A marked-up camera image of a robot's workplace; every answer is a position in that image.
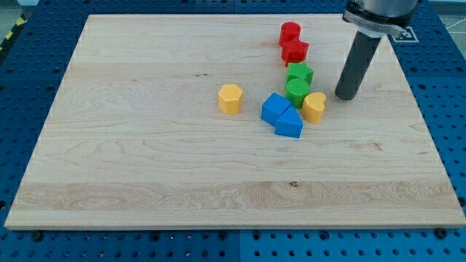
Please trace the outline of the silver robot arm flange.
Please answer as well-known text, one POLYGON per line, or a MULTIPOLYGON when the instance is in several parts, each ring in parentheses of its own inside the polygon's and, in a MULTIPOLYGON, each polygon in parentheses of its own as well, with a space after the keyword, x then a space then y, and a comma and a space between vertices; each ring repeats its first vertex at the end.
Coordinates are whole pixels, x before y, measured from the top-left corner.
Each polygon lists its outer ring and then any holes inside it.
POLYGON ((410 25, 417 0, 349 0, 342 16, 371 38, 399 37, 410 25))

